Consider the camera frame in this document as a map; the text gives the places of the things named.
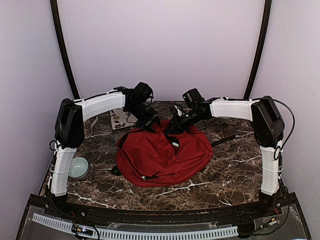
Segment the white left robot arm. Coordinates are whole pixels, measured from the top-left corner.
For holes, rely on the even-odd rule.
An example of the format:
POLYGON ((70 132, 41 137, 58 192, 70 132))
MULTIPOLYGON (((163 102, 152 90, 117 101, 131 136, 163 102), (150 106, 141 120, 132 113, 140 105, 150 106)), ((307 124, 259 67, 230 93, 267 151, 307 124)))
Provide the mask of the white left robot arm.
POLYGON ((53 168, 48 183, 50 194, 54 197, 67 195, 71 162, 77 148, 85 139, 85 121, 111 110, 123 109, 137 119, 138 128, 150 130, 154 123, 160 123, 158 113, 145 104, 153 97, 152 88, 139 82, 134 88, 119 86, 83 99, 64 99, 60 104, 54 127, 53 168))

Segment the red student backpack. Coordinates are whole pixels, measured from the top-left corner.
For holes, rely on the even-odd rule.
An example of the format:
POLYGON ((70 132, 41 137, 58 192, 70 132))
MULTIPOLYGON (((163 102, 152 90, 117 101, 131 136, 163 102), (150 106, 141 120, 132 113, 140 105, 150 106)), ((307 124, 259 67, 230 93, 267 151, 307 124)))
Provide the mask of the red student backpack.
POLYGON ((235 139, 231 135, 210 142, 196 126, 189 132, 166 135, 169 123, 163 120, 161 126, 154 124, 151 131, 136 128, 126 133, 116 144, 116 166, 111 174, 124 176, 142 188, 178 185, 206 169, 214 147, 235 139))

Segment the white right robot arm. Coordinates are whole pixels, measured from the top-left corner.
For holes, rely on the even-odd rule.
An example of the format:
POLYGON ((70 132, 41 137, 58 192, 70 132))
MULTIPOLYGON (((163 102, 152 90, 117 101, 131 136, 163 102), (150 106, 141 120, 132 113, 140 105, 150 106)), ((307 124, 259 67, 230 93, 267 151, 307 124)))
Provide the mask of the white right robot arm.
POLYGON ((285 122, 276 106, 279 101, 270 96, 254 99, 213 97, 206 100, 196 88, 182 97, 190 110, 185 112, 179 105, 170 107, 172 119, 164 131, 167 135, 188 132, 196 123, 212 118, 250 121, 262 156, 262 183, 255 213, 266 217, 274 210, 274 197, 282 188, 282 152, 288 141, 284 137, 285 122))

